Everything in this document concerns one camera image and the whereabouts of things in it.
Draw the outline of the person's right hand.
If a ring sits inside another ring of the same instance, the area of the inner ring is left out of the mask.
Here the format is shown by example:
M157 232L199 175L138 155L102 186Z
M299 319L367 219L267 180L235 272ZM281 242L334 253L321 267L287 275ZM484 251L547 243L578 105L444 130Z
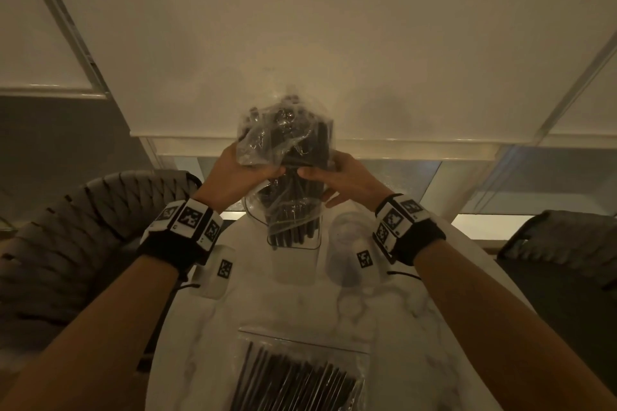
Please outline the person's right hand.
M337 172L337 182L322 183L325 190L321 195L321 201L326 208L351 200L375 212L386 198L395 195L393 190L373 176L350 154L334 151L332 158L335 165L332 171Z

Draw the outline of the person's left forearm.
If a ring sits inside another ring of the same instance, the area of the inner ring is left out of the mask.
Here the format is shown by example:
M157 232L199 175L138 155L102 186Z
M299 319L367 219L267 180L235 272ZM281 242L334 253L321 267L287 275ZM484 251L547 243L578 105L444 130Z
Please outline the person's left forearm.
M179 278L139 257L20 372L0 411L99 410L129 384Z

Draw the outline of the wide white roller blind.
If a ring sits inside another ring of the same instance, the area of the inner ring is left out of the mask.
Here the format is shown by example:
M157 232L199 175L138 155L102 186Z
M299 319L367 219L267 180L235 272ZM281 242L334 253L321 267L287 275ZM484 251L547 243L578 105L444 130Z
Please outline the wide white roller blind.
M315 101L337 142L529 143L617 0L61 0L134 137L234 139Z

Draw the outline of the person's left hand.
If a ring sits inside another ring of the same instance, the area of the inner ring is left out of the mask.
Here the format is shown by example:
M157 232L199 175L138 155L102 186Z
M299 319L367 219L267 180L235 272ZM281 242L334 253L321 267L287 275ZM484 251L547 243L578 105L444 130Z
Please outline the person's left hand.
M258 181L258 167L272 165L243 166L237 162L236 148L233 142L223 150L191 199L222 213L265 182Z

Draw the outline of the grey woven chair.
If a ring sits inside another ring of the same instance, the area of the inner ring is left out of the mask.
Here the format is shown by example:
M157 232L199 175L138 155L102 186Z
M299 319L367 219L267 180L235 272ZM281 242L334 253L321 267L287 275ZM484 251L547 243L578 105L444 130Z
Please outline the grey woven chair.
M516 231L496 260L617 396L617 217L544 211Z
M20 228L0 250L0 371L41 353L136 259L165 205L200 186L186 171L112 173Z

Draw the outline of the person's right forearm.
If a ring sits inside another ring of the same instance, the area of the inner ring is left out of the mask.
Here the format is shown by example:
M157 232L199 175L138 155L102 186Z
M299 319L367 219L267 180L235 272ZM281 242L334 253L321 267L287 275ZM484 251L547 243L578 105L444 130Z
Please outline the person's right forearm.
M504 411L617 411L617 397L546 322L446 241L414 265Z

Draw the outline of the black marker wristband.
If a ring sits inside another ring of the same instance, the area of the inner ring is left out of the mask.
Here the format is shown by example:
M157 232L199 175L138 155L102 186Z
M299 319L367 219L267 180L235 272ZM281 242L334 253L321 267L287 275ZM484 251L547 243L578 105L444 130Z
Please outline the black marker wristband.
M400 262L414 266L422 250L446 240L431 214L409 195L394 193L384 198L374 215L373 241L391 265Z
M136 254L171 265L186 282L191 268L210 258L223 223L218 212L197 200L171 202L146 228Z

